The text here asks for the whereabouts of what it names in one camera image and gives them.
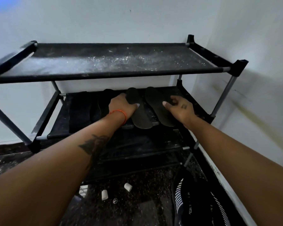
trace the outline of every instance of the white baseboard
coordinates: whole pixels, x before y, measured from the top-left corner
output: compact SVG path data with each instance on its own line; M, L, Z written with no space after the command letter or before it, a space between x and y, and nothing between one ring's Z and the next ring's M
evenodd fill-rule
M195 141L197 141L195 135L190 131L191 136L194 138ZM239 197L237 196L237 194L235 193L235 191L233 190L233 188L230 186L230 184L227 182L227 180L225 179L225 177L221 174L221 172L219 171L219 169L217 168L217 166L215 165L215 163L212 161L212 159L209 157L209 155L207 154L207 152L204 150L204 148L199 145L199 149L201 150L201 152L203 153L206 161L208 162L208 164L210 165L210 167L212 168L212 170L214 171L216 177L218 178L220 184L223 186L224 190L226 191L226 193L228 194L228 196L230 197L231 201L234 203L234 205L236 206L236 209L238 210L239 214L241 215L241 217L243 218L244 222L248 225L248 226L257 226L257 224L255 223L255 221L253 220L253 218L251 217L251 215L249 214L249 212L247 211L247 209L245 208L245 206L243 205L243 203L240 201Z
M6 140L6 141L1 141L0 145L21 143L21 142L22 142L22 140L20 140L20 139L17 139L17 140Z

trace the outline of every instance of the person's right arm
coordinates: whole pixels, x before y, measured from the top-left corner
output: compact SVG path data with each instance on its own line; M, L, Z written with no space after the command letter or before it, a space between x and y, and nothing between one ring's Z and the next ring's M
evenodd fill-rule
M283 167L194 114L192 103L171 96L163 105L191 130L257 225L283 226Z

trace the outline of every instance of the yellow stain on wall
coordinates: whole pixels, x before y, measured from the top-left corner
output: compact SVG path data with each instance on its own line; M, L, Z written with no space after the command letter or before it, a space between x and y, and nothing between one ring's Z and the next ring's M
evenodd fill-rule
M222 89L218 85L212 85L213 89L217 92L222 93ZM256 114L242 106L237 101L230 99L233 105L244 114L251 122L264 132L276 145L283 149L283 136L280 136L269 124L261 120Z

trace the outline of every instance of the hand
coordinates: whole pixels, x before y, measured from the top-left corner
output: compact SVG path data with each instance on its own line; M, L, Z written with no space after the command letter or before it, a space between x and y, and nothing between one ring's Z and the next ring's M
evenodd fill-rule
M122 110L127 114L127 119L129 119L139 106L139 104L129 104L126 100L126 94L121 93L117 97L111 99L109 112L116 109Z
M192 103L181 96L171 96L171 99L175 105L171 105L168 102L162 102L163 106L185 127L188 127L191 120L197 117L194 113Z

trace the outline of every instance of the forearm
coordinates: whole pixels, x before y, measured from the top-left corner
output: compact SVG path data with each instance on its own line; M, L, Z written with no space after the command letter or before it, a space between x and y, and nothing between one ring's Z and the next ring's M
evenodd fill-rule
M187 125L258 225L283 225L283 167L200 118Z
M123 121L124 115L115 112L0 175L0 225L58 224Z

